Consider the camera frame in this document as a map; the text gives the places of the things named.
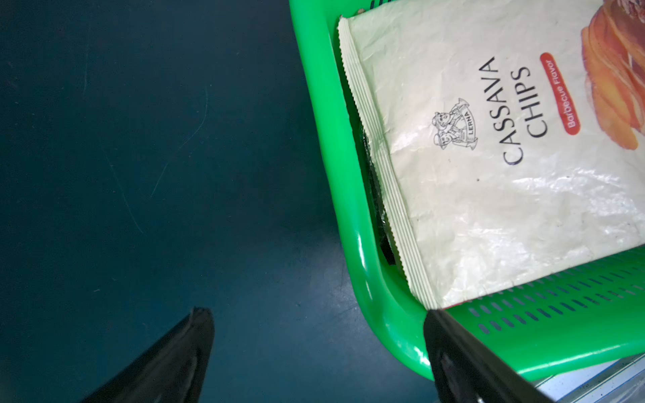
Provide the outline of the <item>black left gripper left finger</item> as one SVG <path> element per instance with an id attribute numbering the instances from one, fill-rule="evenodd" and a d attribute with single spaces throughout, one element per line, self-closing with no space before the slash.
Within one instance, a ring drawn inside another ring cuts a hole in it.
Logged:
<path id="1" fill-rule="evenodd" d="M 173 329 L 85 402 L 197 402 L 215 335 L 213 314 L 194 307 Z"/>

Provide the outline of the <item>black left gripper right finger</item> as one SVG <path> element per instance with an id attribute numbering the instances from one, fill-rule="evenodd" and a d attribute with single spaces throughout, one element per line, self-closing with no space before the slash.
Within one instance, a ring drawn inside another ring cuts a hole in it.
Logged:
<path id="1" fill-rule="evenodd" d="M 448 312 L 430 310 L 423 335 L 441 402 L 550 402 Z"/>

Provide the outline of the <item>red white chips bag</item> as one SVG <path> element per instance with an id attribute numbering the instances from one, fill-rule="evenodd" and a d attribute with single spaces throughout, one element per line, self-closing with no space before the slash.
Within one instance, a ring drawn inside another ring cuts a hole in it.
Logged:
<path id="1" fill-rule="evenodd" d="M 643 244 L 643 2 L 394 1 L 338 32 L 426 308 Z"/>

